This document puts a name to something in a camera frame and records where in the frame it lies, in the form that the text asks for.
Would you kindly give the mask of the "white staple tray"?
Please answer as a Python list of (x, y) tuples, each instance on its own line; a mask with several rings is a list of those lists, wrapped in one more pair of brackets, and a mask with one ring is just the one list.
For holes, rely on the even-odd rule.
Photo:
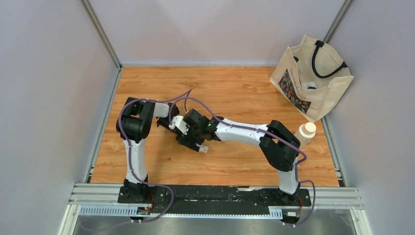
[(198, 152), (200, 152), (200, 153), (208, 153), (209, 152), (209, 147), (208, 146), (201, 145), (199, 147)]

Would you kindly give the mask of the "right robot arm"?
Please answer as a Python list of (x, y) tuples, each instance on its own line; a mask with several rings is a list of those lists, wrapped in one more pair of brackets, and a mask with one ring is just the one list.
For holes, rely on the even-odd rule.
[(190, 141), (195, 151), (202, 151), (203, 142), (211, 140), (259, 147), (270, 166), (277, 170), (280, 201), (291, 205), (299, 200), (296, 163), (300, 141), (281, 122), (272, 120), (269, 124), (254, 125), (217, 116), (207, 118), (194, 109), (185, 116), (169, 115), (168, 118), (168, 128)]

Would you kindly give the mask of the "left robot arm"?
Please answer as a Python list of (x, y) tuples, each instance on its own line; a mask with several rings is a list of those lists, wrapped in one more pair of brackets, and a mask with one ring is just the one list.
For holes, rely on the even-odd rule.
[(120, 188), (119, 203), (145, 203), (151, 199), (150, 193), (161, 188), (174, 196), (170, 187), (149, 183), (145, 169), (145, 142), (152, 120), (168, 117), (170, 108), (171, 103), (129, 97), (121, 109), (116, 130), (125, 146), (127, 173)]

